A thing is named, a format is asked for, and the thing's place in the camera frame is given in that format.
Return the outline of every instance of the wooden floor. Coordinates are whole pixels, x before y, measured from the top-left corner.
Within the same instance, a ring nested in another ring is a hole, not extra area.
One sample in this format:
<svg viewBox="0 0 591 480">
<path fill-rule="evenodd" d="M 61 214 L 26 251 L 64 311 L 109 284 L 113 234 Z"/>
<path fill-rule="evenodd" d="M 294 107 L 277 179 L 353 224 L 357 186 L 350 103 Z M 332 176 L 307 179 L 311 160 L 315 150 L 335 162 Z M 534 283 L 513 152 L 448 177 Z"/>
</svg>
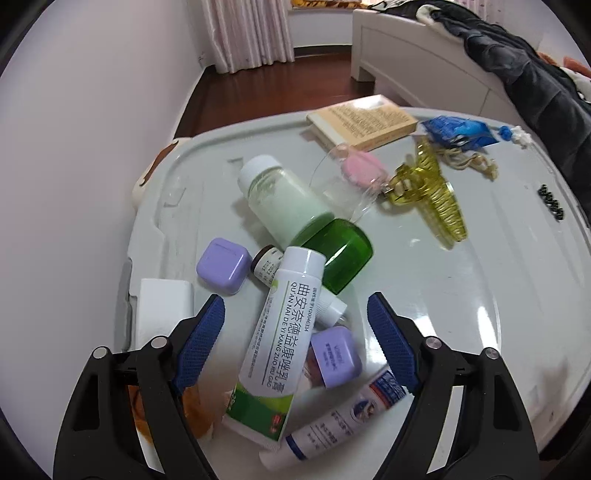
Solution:
<svg viewBox="0 0 591 480">
<path fill-rule="evenodd" d="M 296 58 L 235 74 L 209 68 L 179 123 L 177 137 L 194 135 L 254 118 L 316 109 L 371 95 L 373 83 L 350 77 L 350 53 Z"/>
</svg>

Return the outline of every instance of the blue gripper pad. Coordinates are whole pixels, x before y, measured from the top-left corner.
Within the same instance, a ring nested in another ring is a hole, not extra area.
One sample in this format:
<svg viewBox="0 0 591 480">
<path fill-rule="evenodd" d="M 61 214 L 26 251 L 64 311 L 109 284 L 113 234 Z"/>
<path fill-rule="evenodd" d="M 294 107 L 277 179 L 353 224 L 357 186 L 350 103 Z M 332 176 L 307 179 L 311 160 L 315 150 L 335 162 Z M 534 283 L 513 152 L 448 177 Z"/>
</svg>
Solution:
<svg viewBox="0 0 591 480">
<path fill-rule="evenodd" d="M 209 306 L 177 356 L 177 373 L 173 385 L 180 395 L 185 388 L 197 382 L 203 364 L 222 329 L 225 316 L 226 307 L 223 299 L 218 297 Z"/>
<path fill-rule="evenodd" d="M 396 380 L 413 392 L 419 383 L 413 349 L 376 294 L 368 299 L 368 320 Z"/>
</svg>

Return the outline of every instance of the blue and white tube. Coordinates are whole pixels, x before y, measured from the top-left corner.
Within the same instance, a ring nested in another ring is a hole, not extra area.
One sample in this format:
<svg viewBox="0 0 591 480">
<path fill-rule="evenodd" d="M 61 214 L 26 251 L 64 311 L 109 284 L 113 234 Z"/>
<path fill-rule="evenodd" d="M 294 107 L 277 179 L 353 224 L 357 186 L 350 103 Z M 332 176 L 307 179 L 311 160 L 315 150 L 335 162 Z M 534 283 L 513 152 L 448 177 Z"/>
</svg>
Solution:
<svg viewBox="0 0 591 480">
<path fill-rule="evenodd" d="M 370 419 L 390 409 L 405 395 L 389 368 L 383 368 L 357 395 L 283 438 L 278 451 L 260 452 L 259 458 L 270 471 L 314 458 L 350 439 L 365 428 Z"/>
</svg>

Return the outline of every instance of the purple square lid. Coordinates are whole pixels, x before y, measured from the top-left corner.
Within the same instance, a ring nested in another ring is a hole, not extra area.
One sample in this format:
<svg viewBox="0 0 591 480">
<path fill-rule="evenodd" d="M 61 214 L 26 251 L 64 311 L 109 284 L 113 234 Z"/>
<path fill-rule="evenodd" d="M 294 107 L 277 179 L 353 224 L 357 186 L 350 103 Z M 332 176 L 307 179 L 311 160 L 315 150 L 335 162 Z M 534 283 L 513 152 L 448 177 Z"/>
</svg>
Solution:
<svg viewBox="0 0 591 480">
<path fill-rule="evenodd" d="M 197 263 L 197 275 L 217 292 L 234 295 L 242 287 L 251 262 L 242 245 L 214 238 Z"/>
<path fill-rule="evenodd" d="M 351 331 L 336 326 L 312 335 L 312 348 L 326 388 L 337 387 L 357 378 L 363 365 Z"/>
</svg>

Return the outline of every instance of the yellow book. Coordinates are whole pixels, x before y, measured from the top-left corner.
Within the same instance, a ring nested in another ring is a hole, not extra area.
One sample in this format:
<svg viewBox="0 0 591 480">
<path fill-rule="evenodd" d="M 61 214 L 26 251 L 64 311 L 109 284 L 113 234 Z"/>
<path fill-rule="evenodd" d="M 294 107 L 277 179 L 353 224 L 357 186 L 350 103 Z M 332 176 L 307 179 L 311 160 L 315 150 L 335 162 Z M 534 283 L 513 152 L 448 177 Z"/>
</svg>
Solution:
<svg viewBox="0 0 591 480">
<path fill-rule="evenodd" d="M 307 119 L 328 148 L 345 143 L 369 151 L 417 129 L 412 115 L 382 95 L 327 106 L 309 113 Z"/>
</svg>

